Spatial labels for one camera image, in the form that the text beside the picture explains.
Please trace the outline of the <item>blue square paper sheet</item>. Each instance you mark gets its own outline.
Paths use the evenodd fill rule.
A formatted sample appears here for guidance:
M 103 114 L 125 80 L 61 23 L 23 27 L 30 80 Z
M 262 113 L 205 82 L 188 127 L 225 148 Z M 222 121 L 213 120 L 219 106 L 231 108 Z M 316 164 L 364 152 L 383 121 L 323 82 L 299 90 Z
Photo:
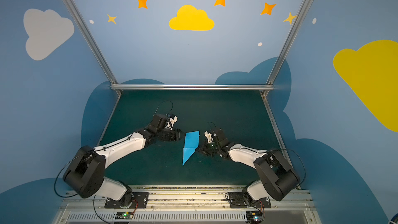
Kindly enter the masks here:
M 199 131 L 188 132 L 185 134 L 182 165 L 185 165 L 189 158 L 195 153 L 195 150 L 199 146 L 199 137 Z

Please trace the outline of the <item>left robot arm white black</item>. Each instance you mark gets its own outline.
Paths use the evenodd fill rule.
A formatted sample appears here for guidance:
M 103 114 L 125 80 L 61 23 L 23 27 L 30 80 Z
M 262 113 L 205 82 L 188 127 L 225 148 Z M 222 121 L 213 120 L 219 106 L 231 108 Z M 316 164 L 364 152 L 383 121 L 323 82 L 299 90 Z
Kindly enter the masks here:
M 94 148 L 81 147 L 69 163 L 63 181 L 83 199 L 100 196 L 116 201 L 120 208 L 131 207 L 135 201 L 132 189 L 105 177 L 106 168 L 157 141 L 179 141 L 184 133 L 174 127 L 177 120 L 174 114 L 154 114 L 150 124 L 124 138 Z

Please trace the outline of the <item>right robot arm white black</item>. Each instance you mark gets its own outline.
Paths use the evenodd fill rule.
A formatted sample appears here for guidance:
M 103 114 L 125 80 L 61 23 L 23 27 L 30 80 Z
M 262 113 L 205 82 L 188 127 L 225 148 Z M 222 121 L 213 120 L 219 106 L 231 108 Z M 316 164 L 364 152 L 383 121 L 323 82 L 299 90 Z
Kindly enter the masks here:
M 209 157 L 245 164 L 256 170 L 259 180 L 243 190 L 246 204 L 257 203 L 264 198 L 281 201 L 298 187 L 301 178 L 279 149 L 258 150 L 230 142 L 222 129 L 205 132 L 206 141 L 195 150 Z

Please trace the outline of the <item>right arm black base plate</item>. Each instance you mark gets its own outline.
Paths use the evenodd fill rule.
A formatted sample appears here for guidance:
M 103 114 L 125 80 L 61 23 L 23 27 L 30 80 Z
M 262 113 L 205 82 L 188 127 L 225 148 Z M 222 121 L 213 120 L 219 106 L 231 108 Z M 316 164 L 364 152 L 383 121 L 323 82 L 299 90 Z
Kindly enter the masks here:
M 230 208 L 271 208 L 269 197 L 254 200 L 243 192 L 227 192 L 225 196 L 230 204 Z

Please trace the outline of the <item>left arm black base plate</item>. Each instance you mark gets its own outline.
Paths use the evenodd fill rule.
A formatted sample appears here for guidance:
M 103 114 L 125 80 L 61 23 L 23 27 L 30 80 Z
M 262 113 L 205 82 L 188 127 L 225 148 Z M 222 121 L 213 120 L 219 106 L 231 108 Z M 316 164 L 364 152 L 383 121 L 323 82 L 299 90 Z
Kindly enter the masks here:
M 122 200 L 113 200 L 107 198 L 104 208 L 124 208 L 124 209 L 136 209 L 136 208 L 146 208 L 149 198 L 149 192 L 133 192 L 131 193 L 131 199 L 127 203 Z

